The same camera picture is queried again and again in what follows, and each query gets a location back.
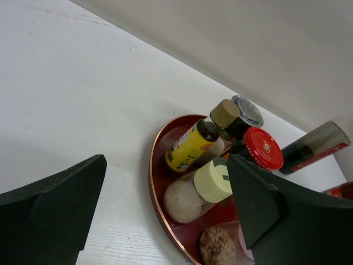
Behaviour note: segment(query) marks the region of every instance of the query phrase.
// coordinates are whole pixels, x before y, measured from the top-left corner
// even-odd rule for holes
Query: white wall
[[[301,129],[353,114],[352,0],[73,1]]]

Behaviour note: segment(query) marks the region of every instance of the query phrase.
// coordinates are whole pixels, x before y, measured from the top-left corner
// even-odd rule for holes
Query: round tray
[[[193,264],[203,264],[199,253],[199,239],[205,229],[223,222],[239,220],[235,204],[230,207],[216,205],[205,215],[189,224],[180,224],[173,221],[164,210],[163,192],[177,177],[167,174],[163,169],[161,157],[189,128],[202,118],[205,118],[205,116],[185,115],[165,124],[153,143],[149,160],[149,193],[154,211],[169,239]],[[193,164],[183,174],[197,168],[198,166]]]

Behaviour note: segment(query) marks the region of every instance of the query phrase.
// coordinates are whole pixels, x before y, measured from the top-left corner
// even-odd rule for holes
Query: white table
[[[168,120],[207,114],[234,92],[68,0],[1,0],[0,12],[0,193],[102,153],[77,263],[184,264],[149,199],[152,142]],[[303,135],[260,110],[281,146]],[[333,157],[289,179],[314,190],[345,182]]]

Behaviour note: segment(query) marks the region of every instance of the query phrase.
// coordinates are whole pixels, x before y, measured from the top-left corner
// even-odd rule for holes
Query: jar with red lid
[[[268,171],[275,171],[283,166],[283,155],[279,145],[261,128],[249,128],[242,139],[232,142],[229,154],[240,155]]]

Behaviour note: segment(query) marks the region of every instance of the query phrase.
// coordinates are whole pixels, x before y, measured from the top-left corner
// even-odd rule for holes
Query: condiment
[[[325,190],[322,193],[330,196],[334,196],[337,198],[345,198],[348,200],[353,200],[353,182],[347,182],[347,183],[341,184],[337,187]]]
[[[229,153],[240,155],[268,171],[278,170],[283,165],[279,145],[271,135],[260,128],[252,127],[242,139],[233,141]]]
[[[205,265],[253,265],[254,261],[242,249],[240,232],[239,222],[227,222],[206,229],[199,243]]]
[[[232,194],[227,161],[218,157],[174,181],[165,190],[163,203],[174,221],[187,224]]]
[[[181,173],[193,164],[217,141],[221,129],[229,126],[239,109],[229,99],[224,99],[206,119],[200,119],[162,157],[168,171]]]
[[[353,117],[338,116],[282,149],[288,175],[351,145]]]
[[[213,158],[224,154],[229,150],[234,139],[242,139],[244,133],[250,127],[262,127],[264,119],[257,107],[242,96],[234,96],[232,102],[239,109],[239,117],[230,126],[220,131],[220,138],[196,161],[198,165],[204,165]]]

